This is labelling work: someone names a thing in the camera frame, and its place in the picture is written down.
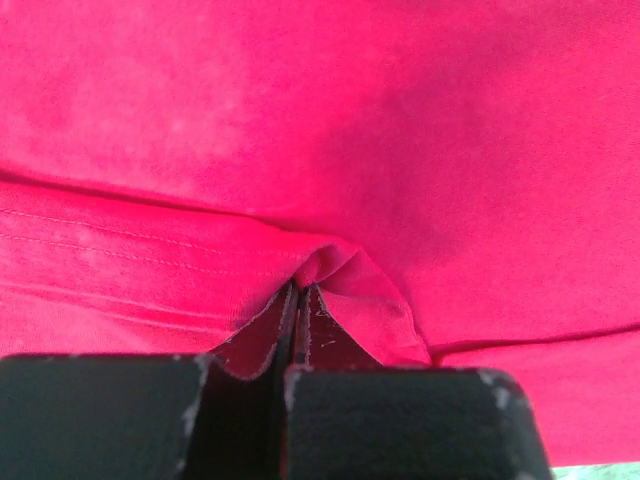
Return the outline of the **red t shirt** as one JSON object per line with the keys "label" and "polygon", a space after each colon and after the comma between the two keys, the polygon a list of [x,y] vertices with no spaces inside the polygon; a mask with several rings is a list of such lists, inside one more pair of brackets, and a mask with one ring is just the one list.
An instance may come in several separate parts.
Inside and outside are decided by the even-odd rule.
{"label": "red t shirt", "polygon": [[638,3],[2,3],[3,354],[209,350],[289,281],[637,460]]}

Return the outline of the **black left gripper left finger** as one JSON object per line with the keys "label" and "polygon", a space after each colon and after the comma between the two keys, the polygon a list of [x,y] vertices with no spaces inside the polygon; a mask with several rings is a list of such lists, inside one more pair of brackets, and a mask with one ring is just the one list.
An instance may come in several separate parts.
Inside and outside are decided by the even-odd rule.
{"label": "black left gripper left finger", "polygon": [[287,284],[208,352],[3,358],[2,477],[277,478],[295,319]]}

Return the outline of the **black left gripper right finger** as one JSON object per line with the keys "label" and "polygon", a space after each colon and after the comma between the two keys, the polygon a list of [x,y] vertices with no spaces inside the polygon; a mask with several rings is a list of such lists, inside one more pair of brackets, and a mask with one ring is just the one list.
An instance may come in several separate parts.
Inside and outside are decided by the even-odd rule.
{"label": "black left gripper right finger", "polygon": [[548,479],[518,382],[485,368],[390,368],[308,288],[284,381],[289,479]]}

